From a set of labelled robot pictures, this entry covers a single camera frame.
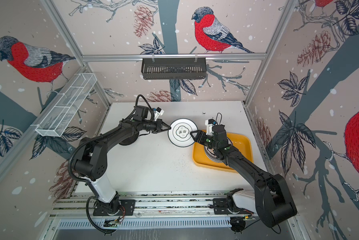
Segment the white plate grey emblem front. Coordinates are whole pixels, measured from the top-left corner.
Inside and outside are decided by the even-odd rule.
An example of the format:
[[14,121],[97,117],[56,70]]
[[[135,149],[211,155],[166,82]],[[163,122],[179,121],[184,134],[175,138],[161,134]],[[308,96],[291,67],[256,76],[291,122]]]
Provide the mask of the white plate grey emblem front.
[[197,130],[198,128],[192,120],[178,119],[171,123],[168,138],[173,145],[186,148],[194,144],[191,132]]

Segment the small black plate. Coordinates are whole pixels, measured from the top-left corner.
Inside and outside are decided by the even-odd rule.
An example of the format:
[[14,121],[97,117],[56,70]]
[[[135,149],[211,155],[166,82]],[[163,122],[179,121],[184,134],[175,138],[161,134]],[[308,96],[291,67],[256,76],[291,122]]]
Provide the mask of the small black plate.
[[131,145],[131,144],[133,144],[134,142],[136,142],[136,140],[138,139],[138,137],[139,137],[138,134],[133,135],[133,136],[131,136],[131,137],[129,137],[129,138],[127,138],[127,139],[121,141],[121,142],[119,143],[119,145],[121,145],[121,146]]

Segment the yellow plastic bin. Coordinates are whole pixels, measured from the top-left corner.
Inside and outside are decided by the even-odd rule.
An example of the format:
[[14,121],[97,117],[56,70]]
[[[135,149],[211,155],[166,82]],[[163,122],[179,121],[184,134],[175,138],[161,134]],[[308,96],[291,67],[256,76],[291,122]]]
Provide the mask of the yellow plastic bin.
[[[227,133],[227,138],[229,144],[236,147],[250,162],[253,163],[252,156],[252,147],[250,140],[244,136],[239,134]],[[204,146],[198,143],[193,145],[192,159],[196,166],[236,173],[236,171],[222,163],[215,163],[211,161],[204,152]]]

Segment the orange sunburst plate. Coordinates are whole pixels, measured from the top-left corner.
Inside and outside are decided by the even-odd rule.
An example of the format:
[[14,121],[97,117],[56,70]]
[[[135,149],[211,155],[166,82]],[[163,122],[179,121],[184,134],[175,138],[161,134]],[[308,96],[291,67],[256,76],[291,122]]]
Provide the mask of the orange sunburst plate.
[[206,156],[213,162],[215,163],[222,163],[222,160],[220,160],[216,154],[214,153],[214,150],[211,148],[208,148],[206,146],[204,146],[204,152],[206,154]]

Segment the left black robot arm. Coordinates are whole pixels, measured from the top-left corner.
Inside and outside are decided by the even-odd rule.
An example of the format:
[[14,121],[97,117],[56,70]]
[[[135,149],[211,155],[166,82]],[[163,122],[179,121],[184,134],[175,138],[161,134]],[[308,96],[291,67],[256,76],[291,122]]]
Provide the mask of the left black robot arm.
[[140,131],[147,134],[169,131],[171,127],[160,118],[163,113],[161,108],[152,108],[149,103],[144,106],[135,103],[132,112],[117,127],[93,138],[83,138],[71,154],[67,161],[68,174],[90,188],[101,214],[116,215],[124,209],[107,176],[108,152],[117,145],[133,144]]

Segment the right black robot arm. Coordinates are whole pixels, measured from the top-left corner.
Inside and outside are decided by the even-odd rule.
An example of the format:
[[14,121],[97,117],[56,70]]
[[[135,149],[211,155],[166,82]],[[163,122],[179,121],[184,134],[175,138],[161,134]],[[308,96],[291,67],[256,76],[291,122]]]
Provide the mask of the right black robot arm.
[[286,180],[279,174],[272,175],[249,161],[227,140],[224,125],[212,127],[212,134],[192,131],[196,143],[213,149],[225,165],[236,170],[254,189],[255,210],[260,220],[269,228],[296,216],[297,209]]

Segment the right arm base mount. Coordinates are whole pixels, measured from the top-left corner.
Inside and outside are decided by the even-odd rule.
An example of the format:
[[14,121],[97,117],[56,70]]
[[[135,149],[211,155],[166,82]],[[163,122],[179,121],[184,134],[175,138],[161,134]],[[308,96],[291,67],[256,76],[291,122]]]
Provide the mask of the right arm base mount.
[[215,198],[209,205],[215,215],[254,215],[254,212],[236,206],[232,198]]

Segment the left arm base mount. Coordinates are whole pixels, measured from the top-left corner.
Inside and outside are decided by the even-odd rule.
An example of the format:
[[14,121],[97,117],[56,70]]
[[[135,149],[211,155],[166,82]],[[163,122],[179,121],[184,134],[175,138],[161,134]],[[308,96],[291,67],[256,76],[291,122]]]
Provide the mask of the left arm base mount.
[[103,203],[99,200],[94,204],[94,216],[132,216],[135,207],[135,200],[115,200],[112,203]]

